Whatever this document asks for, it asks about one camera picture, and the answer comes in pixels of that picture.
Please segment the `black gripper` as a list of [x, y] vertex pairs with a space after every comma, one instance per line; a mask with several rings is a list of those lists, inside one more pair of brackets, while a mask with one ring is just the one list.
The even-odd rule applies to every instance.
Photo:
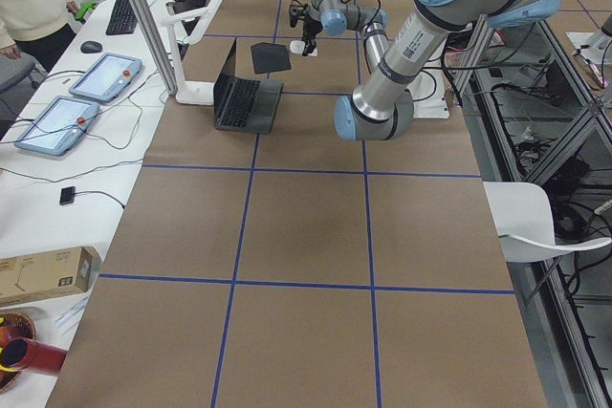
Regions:
[[302, 56], [316, 56], [317, 55], [317, 35], [321, 33], [321, 24], [310, 15], [306, 14], [303, 17], [302, 27], [302, 44], [303, 50]]

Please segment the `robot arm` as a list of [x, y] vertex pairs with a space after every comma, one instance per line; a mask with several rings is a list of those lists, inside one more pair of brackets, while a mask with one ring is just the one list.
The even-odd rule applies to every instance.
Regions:
[[504, 28], [534, 23], [554, 15], [561, 0], [413, 0], [414, 10], [395, 40], [385, 33], [380, 8], [348, 5], [342, 0], [311, 0], [291, 9], [293, 24], [304, 22], [304, 53], [316, 47], [321, 32], [361, 35], [370, 77], [351, 95], [338, 98], [334, 122], [343, 140], [393, 140], [413, 120], [414, 103], [407, 89], [452, 32], [484, 15], [489, 26]]

